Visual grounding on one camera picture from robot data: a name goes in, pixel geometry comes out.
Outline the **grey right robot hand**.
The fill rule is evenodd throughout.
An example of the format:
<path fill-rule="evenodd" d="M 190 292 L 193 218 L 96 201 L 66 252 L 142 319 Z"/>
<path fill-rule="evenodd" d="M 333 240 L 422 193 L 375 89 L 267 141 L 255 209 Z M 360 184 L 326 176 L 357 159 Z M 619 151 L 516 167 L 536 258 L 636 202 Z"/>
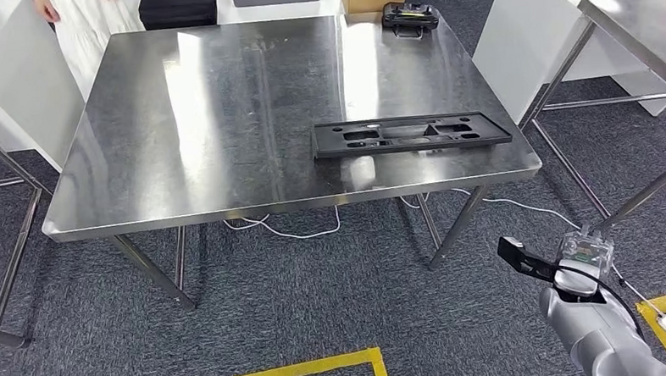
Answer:
<path fill-rule="evenodd" d="M 559 262 L 572 261 L 571 267 L 576 269 L 580 263 L 590 265 L 588 272 L 600 279 L 608 275 L 613 259 L 613 241 L 604 239 L 598 230 L 590 231 L 588 224 L 584 224 L 580 230 L 564 233 L 558 245 Z"/>

